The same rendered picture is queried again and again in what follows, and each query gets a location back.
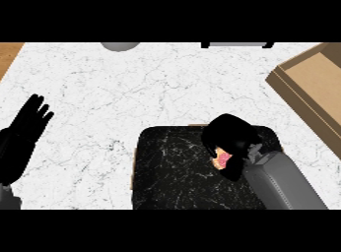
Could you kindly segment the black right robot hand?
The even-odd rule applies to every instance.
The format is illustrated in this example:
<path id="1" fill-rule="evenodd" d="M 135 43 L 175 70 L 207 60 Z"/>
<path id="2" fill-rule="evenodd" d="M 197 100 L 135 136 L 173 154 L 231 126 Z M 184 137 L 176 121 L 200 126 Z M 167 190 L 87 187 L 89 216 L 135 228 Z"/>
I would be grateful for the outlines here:
<path id="1" fill-rule="evenodd" d="M 241 176 L 244 165 L 259 156 L 262 140 L 253 126 L 238 117 L 224 113 L 203 130 L 201 142 L 212 158 L 222 149 L 229 158 L 219 174 L 231 181 Z"/>

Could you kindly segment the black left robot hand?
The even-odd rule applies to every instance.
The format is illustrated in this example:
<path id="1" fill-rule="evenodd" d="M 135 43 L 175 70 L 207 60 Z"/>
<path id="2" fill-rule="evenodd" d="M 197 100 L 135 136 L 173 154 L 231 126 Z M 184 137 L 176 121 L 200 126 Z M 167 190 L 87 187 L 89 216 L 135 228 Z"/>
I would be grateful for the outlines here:
<path id="1" fill-rule="evenodd" d="M 10 185 L 22 176 L 36 143 L 53 115 L 43 96 L 28 98 L 10 126 L 0 130 L 0 184 Z"/>

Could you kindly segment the pink frosted cupcake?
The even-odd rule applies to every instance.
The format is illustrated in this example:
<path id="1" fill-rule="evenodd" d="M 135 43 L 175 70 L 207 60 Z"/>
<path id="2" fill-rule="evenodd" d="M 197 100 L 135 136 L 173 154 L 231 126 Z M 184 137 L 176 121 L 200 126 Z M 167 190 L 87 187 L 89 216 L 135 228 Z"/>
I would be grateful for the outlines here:
<path id="1" fill-rule="evenodd" d="M 216 148 L 215 152 L 216 152 L 216 158 L 212 159 L 213 167 L 218 170 L 222 170 L 225 169 L 225 164 L 228 159 L 231 158 L 231 154 L 222 148 Z"/>

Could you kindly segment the black marble tray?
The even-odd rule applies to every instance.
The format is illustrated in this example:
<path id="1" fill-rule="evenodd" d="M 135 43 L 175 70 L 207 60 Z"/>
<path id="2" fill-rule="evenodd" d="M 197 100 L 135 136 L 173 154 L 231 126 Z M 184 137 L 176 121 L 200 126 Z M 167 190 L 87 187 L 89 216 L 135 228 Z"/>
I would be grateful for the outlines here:
<path id="1" fill-rule="evenodd" d="M 135 154 L 135 210 L 265 210 L 244 177 L 228 181 L 201 143 L 203 126 L 142 130 Z"/>

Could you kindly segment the brown cardboard box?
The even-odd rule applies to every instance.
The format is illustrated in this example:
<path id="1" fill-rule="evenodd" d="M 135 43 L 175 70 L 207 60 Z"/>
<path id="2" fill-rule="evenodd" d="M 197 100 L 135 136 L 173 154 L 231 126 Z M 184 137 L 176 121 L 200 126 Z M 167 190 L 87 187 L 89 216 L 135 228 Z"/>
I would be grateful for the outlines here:
<path id="1" fill-rule="evenodd" d="M 341 159 L 341 42 L 323 42 L 281 63 L 266 83 Z"/>

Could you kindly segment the grey and black appliance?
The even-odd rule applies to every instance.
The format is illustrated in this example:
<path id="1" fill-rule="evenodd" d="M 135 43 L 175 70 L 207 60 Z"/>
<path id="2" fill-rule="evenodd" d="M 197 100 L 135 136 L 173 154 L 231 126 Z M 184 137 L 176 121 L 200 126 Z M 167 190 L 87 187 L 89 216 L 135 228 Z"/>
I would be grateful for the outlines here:
<path id="1" fill-rule="evenodd" d="M 272 48 L 275 42 L 201 42 L 201 48 L 226 47 L 226 46 L 261 46 Z"/>

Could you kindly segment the grey round object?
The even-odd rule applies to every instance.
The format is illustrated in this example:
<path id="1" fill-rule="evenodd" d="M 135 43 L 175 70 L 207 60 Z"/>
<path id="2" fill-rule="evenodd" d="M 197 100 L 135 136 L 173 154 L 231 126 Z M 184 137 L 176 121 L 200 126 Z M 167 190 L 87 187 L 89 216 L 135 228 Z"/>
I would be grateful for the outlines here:
<path id="1" fill-rule="evenodd" d="M 138 42 L 104 42 L 102 46 L 115 52 L 127 51 L 138 46 Z"/>

